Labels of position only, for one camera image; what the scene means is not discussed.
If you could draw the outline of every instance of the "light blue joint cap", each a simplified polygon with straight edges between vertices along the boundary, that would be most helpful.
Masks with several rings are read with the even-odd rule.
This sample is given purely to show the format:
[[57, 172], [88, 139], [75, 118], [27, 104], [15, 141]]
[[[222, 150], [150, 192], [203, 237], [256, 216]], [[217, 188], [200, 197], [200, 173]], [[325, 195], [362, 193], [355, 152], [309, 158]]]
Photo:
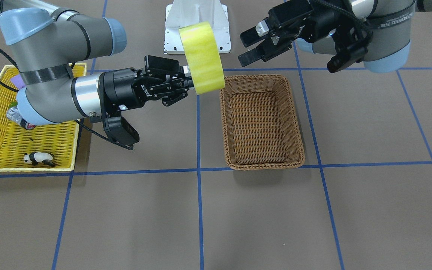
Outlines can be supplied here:
[[411, 41], [402, 48], [401, 50], [393, 53], [390, 56], [386, 56], [379, 60], [365, 61], [364, 66], [371, 72], [375, 73], [386, 73], [393, 72], [406, 64], [408, 56], [410, 55]]
[[126, 48], [126, 43], [128, 39], [126, 38], [126, 31], [121, 22], [116, 19], [103, 18], [105, 19], [111, 29], [111, 34], [113, 36], [113, 52], [110, 55], [121, 53]]
[[298, 47], [301, 49], [301, 51], [305, 51], [307, 53], [314, 53], [312, 50], [312, 44], [305, 41], [302, 38], [297, 38], [296, 43], [298, 44]]
[[18, 110], [21, 116], [30, 124], [33, 125], [51, 125], [57, 124], [53, 123], [43, 116], [41, 116], [28, 101], [26, 97], [26, 87], [19, 90], [16, 95], [16, 100], [18, 102]]
[[36, 34], [52, 22], [50, 14], [37, 7], [8, 10], [0, 14], [1, 31], [8, 46]]

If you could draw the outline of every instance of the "basket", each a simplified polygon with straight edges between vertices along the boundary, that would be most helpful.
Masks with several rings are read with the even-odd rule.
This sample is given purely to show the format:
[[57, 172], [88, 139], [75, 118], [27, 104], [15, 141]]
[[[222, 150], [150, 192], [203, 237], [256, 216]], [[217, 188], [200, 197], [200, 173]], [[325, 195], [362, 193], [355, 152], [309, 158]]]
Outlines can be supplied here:
[[221, 89], [226, 163], [235, 170], [298, 168], [305, 162], [288, 79], [227, 76]]
[[[14, 66], [5, 66], [0, 80], [15, 87], [10, 79], [19, 74]], [[73, 68], [75, 77], [86, 75], [86, 63], [77, 63]], [[6, 118], [6, 111], [16, 93], [0, 85], [0, 173], [20, 171], [72, 171], [76, 158], [79, 125], [67, 121], [57, 125], [37, 126], [25, 130]], [[24, 154], [47, 152], [55, 155], [55, 167], [39, 164], [32, 166], [24, 163]]]

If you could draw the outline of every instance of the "brown wicker basket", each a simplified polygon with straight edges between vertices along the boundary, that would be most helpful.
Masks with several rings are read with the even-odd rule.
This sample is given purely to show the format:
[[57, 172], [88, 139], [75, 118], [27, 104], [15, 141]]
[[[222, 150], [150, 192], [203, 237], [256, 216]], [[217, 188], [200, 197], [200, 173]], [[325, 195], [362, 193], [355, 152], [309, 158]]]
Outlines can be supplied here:
[[226, 163], [235, 170], [298, 168], [305, 150], [288, 79], [227, 76], [221, 89]]

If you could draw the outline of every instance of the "yellow tape roll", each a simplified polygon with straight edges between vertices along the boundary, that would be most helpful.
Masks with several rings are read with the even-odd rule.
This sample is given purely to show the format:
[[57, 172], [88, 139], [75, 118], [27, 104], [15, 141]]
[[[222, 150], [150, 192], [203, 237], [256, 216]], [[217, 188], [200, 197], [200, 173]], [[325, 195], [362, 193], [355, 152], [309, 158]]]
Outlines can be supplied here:
[[196, 94], [224, 88], [223, 66], [209, 23], [183, 27], [180, 36]]

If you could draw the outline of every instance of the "toy panda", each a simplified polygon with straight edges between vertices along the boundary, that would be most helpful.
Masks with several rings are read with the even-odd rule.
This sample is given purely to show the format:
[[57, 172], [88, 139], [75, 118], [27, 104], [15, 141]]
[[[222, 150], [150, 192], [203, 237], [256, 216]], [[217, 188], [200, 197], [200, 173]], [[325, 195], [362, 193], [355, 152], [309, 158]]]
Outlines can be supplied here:
[[33, 166], [36, 166], [41, 162], [46, 164], [47, 166], [54, 167], [56, 166], [56, 164], [53, 163], [53, 158], [53, 154], [43, 152], [32, 152], [31, 154], [24, 154], [24, 162], [26, 164], [32, 164]]

